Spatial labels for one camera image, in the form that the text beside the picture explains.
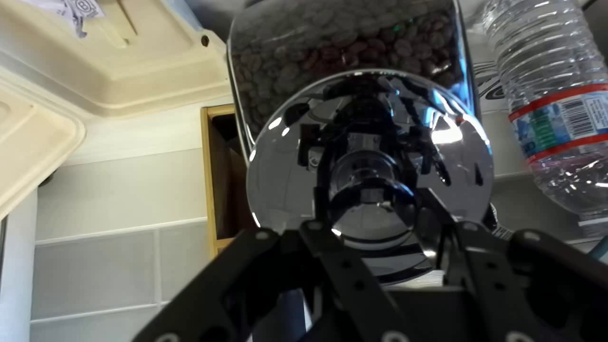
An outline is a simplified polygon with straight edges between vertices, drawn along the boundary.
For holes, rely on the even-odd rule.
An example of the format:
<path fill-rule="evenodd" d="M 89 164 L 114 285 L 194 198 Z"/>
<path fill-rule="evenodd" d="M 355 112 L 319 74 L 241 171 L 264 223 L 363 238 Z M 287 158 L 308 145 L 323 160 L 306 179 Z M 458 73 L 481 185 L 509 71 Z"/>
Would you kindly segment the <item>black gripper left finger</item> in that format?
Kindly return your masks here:
<path fill-rule="evenodd" d="M 412 342 L 361 257 L 317 223 L 241 232 L 133 342 L 245 342 L 297 289 L 321 291 L 317 320 L 298 342 Z"/>

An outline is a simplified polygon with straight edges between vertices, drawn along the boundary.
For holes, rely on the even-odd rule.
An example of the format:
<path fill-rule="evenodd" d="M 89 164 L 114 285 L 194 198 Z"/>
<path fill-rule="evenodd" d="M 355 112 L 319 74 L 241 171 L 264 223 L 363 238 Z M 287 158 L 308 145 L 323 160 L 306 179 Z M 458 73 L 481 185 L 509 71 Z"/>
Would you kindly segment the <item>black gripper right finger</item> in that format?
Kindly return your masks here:
<path fill-rule="evenodd" d="M 471 297 L 483 342 L 608 342 L 608 266 L 568 244 L 475 223 L 447 226 L 449 283 Z"/>

